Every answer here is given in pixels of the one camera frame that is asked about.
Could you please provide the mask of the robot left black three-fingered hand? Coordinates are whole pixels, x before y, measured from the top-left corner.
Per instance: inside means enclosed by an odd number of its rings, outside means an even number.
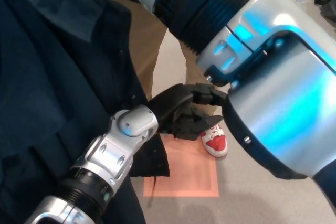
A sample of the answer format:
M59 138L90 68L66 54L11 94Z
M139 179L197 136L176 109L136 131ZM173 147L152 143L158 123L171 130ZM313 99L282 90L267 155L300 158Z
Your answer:
M176 84L147 103L155 114L158 132L194 141L203 131L218 124L221 115L207 115L193 104L222 107L227 94L211 84Z

